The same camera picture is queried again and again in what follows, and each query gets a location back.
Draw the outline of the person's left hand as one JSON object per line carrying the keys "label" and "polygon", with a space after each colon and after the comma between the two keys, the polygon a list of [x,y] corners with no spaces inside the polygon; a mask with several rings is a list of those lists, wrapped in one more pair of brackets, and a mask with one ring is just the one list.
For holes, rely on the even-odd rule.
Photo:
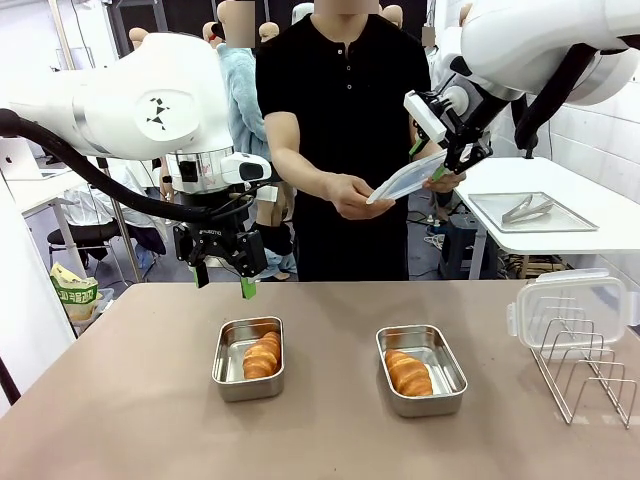
{"label": "person's left hand", "polygon": [[443,174],[438,180],[428,178],[423,183],[423,187],[435,193],[450,193],[465,179],[465,172],[462,172],[461,174]]}

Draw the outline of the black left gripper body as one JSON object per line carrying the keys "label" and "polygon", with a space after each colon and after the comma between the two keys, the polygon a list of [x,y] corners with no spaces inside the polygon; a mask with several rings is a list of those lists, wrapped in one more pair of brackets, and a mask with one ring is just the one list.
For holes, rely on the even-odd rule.
{"label": "black left gripper body", "polygon": [[225,226],[192,226],[194,257],[236,257],[240,230]]}

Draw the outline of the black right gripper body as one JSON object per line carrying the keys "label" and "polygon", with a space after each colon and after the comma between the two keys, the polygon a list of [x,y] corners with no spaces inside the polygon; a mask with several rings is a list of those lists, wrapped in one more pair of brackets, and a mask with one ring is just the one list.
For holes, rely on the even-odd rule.
{"label": "black right gripper body", "polygon": [[495,118],[495,101],[484,99],[470,103],[466,111],[458,114],[453,107],[446,110],[450,131],[447,134],[449,148],[463,149],[478,141]]}

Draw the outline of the person's right hand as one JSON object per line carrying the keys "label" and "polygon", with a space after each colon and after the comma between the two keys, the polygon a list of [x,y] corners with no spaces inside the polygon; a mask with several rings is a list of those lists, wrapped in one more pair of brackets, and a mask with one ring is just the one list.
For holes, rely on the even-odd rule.
{"label": "person's right hand", "polygon": [[361,178],[328,173],[325,180],[326,199],[341,217],[347,220],[370,220],[390,210],[394,200],[376,200],[368,203],[373,193],[371,187]]}

